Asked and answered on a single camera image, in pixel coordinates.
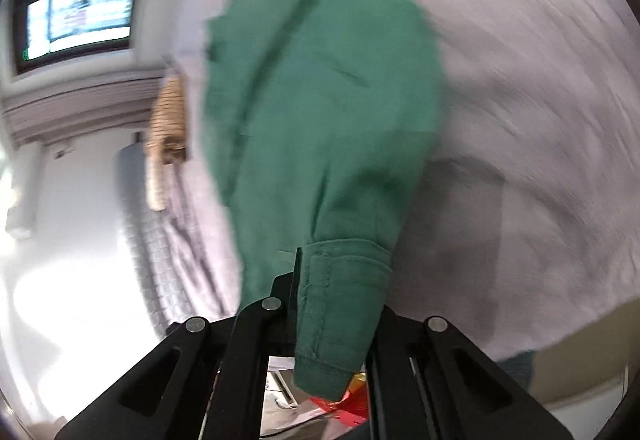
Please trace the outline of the grey curtain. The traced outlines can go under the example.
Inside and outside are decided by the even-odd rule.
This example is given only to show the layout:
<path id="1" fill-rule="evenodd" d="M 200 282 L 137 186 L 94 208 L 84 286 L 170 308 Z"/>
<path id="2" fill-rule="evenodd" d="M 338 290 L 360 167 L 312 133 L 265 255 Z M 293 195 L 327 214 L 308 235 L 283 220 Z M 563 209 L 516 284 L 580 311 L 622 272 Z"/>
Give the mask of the grey curtain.
<path id="1" fill-rule="evenodd" d="M 106 73 L 12 96 L 3 121 L 17 145 L 43 145 L 94 131 L 148 124 L 165 70 Z"/>

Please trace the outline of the grey bed blanket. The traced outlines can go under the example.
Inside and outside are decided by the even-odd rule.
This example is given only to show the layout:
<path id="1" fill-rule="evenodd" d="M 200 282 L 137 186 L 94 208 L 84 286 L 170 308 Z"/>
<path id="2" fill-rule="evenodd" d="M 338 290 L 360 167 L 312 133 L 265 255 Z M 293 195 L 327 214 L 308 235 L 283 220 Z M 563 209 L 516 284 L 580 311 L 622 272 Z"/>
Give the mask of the grey bed blanket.
<path id="1" fill-rule="evenodd" d="M 488 356 L 559 342 L 639 295 L 639 25 L 626 0 L 414 0 L 448 119 L 398 243 L 388 302 L 439 313 Z M 206 21 L 177 58 L 204 94 Z"/>

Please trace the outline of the grey padded headboard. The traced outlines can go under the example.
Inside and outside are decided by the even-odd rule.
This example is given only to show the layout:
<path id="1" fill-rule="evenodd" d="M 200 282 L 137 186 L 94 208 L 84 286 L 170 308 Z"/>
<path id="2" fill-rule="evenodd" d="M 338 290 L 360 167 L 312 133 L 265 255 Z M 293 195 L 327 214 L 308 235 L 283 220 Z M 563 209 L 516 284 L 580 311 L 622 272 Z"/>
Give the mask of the grey padded headboard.
<path id="1" fill-rule="evenodd" d="M 120 219 L 134 260 L 145 309 L 156 336 L 166 337 L 172 324 L 194 315 L 194 309 L 171 256 L 163 215 L 146 200 L 145 154 L 141 142 L 119 150 L 115 182 Z"/>

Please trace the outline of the green work jacket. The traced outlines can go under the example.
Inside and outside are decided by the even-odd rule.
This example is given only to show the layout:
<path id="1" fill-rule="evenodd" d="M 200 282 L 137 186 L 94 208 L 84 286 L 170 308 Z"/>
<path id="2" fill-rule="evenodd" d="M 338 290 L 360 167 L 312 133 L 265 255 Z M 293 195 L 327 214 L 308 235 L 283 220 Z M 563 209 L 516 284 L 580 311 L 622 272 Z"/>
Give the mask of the green work jacket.
<path id="1" fill-rule="evenodd" d="M 242 304 L 297 271 L 295 382 L 340 400 L 442 122 L 435 36 L 413 0 L 231 0 L 208 56 L 201 135 Z"/>

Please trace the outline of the cream pillow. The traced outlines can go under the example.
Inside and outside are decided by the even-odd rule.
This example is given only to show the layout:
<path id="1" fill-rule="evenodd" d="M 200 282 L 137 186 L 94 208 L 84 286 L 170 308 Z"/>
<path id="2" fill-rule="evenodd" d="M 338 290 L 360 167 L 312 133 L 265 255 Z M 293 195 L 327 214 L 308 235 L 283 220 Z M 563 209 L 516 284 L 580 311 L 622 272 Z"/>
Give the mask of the cream pillow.
<path id="1" fill-rule="evenodd" d="M 159 155 L 148 155 L 145 159 L 146 203 L 154 212 L 166 208 L 164 164 Z"/>

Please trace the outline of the red packaging on floor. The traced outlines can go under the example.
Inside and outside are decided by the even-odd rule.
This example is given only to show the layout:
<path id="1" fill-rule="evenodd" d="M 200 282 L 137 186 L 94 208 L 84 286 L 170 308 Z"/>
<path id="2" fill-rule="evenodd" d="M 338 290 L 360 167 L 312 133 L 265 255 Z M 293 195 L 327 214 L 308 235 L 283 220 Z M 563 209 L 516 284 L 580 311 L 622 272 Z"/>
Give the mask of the red packaging on floor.
<path id="1" fill-rule="evenodd" d="M 331 402 L 318 397 L 310 397 L 309 400 L 342 424 L 349 427 L 360 426 L 369 419 L 366 373 L 357 373 L 352 378 L 341 401 Z"/>

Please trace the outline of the wall television screen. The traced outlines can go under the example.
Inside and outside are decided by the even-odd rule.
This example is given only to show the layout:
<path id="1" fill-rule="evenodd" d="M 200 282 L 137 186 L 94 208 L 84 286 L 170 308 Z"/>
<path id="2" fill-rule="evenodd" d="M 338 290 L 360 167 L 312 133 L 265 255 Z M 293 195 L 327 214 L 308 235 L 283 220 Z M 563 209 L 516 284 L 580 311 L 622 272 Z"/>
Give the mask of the wall television screen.
<path id="1" fill-rule="evenodd" d="M 18 74 L 130 47 L 136 0 L 10 0 Z"/>

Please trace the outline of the beige striped garment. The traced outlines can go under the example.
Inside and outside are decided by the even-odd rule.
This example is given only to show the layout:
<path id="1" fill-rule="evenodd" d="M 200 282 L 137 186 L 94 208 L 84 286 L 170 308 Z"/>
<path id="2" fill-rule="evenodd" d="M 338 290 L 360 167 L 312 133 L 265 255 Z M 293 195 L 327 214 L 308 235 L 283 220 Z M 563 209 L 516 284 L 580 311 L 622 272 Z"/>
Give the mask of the beige striped garment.
<path id="1" fill-rule="evenodd" d="M 181 163 L 188 154 L 188 119 L 184 78 L 171 74 L 160 89 L 151 113 L 145 153 L 160 166 Z"/>

